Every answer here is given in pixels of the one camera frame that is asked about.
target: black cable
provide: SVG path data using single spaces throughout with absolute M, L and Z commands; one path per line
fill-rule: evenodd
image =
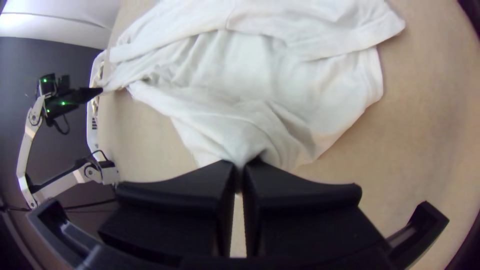
M 16 207 L 16 206 L 8 205 L 8 204 L 3 205 L 3 210 L 5 210 L 5 211 L 18 211 L 18 212 L 31 212 L 32 211 L 29 208 Z
M 75 205 L 75 206 L 69 206 L 69 207 L 64 207 L 64 210 L 71 210 L 71 209 L 78 209 L 78 208 L 86 208 L 86 207 L 92 207 L 92 206 L 99 206 L 99 205 L 104 205 L 104 204 L 109 204 L 116 202 L 117 199 L 107 199 L 103 201 L 98 201 L 98 202 L 93 202 L 93 203 L 86 203 L 86 204 L 80 204 L 80 205 Z
M 115 210 L 93 210 L 93 211 L 65 211 L 67 213 L 75 213 L 75 214 L 82 214 L 82 213 L 111 213 Z
M 113 202 L 116 202 L 117 199 L 113 198 L 113 199 L 107 199 L 107 200 L 102 200 L 102 201 L 97 201 L 97 202 L 93 202 L 93 203 L 86 203 L 86 204 L 79 204 L 79 205 L 74 205 L 74 206 L 68 206 L 68 207 L 64 207 L 63 209 L 66 211 L 66 212 L 70 212 L 70 213 L 75 213 L 74 211 L 69 211 L 69 210 L 73 210 L 73 209 L 79 209 L 79 208 L 87 208 L 87 207 L 93 207 L 93 206 L 99 206 L 99 205 L 104 205 L 104 204 L 109 204 L 109 203 L 113 203 Z M 28 208 L 21 208 L 21 207 L 16 207 L 16 206 L 10 206 L 10 205 L 4 205 L 4 208 L 5 210 L 7 211 L 19 211 L 19 212 L 31 212 L 32 210 L 31 209 L 28 209 Z
M 65 114 L 63 115 L 63 120 L 65 120 L 65 124 L 66 124 L 66 131 L 63 131 L 59 124 L 57 123 L 57 121 L 55 120 L 52 120 L 51 123 L 53 124 L 53 126 L 55 127 L 55 129 L 60 132 L 60 134 L 62 135 L 67 135 L 68 133 L 70 133 L 70 124 L 69 122 L 67 121 L 67 117 L 65 116 Z
M 93 151 L 93 152 L 91 153 L 91 156 L 93 157 L 94 154 L 95 154 L 95 153 L 98 153 L 98 152 L 100 152 L 100 153 L 103 155 L 103 158 L 104 158 L 106 161 L 110 161 L 110 159 L 108 159 L 107 156 L 105 155 L 105 153 L 104 153 L 102 150 L 100 150 L 100 149 Z

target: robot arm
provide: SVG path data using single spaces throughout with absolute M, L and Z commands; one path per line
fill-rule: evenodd
M 64 116 L 66 113 L 78 108 L 79 104 L 86 103 L 102 93 L 101 88 L 65 89 L 65 77 L 62 79 L 63 83 L 59 82 L 57 84 L 54 74 L 40 78 L 38 85 L 39 96 L 33 107 L 28 110 L 25 121 L 25 131 L 18 155 L 16 176 L 23 197 L 32 209 L 77 184 L 95 181 L 108 185 L 120 181 L 119 172 L 112 161 L 106 158 L 105 161 L 97 161 L 92 155 L 78 159 L 71 169 L 42 184 L 34 184 L 29 178 L 26 172 L 27 163 L 35 134 L 40 126 L 46 122 L 47 126 L 55 126 L 58 129 L 55 118 Z

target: white wall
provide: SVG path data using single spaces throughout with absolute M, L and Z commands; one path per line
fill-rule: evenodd
M 120 0 L 8 0 L 0 37 L 105 49 L 119 8 Z

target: dark wall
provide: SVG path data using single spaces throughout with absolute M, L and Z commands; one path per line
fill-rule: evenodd
M 94 58 L 100 50 L 59 42 L 0 37 L 0 195 L 6 203 L 26 207 L 16 177 L 17 158 L 24 134 L 28 109 L 35 102 L 40 76 L 49 73 L 70 75 L 72 88 L 87 87 Z M 72 167 L 74 161 L 90 154 L 86 139 L 86 106 L 66 115 L 70 133 L 61 135 L 45 124 L 38 130 L 28 160 L 27 173 L 34 183 L 58 175 Z M 58 124 L 63 126 L 60 118 Z M 77 185 L 59 196 L 64 206 L 110 199 L 110 187 L 89 182 Z M 32 230 L 24 212 L 11 212 L 12 220 L 32 253 L 46 269 L 62 269 Z M 102 220 L 97 215 L 77 218 L 88 228 Z
M 0 269 L 33 269 L 15 243 L 2 214 L 0 214 Z

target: white cloth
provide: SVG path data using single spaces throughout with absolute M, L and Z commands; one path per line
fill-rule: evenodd
M 200 167 L 260 155 L 288 171 L 381 98 L 375 45 L 404 27 L 384 0 L 163 0 L 102 85 L 169 116 Z

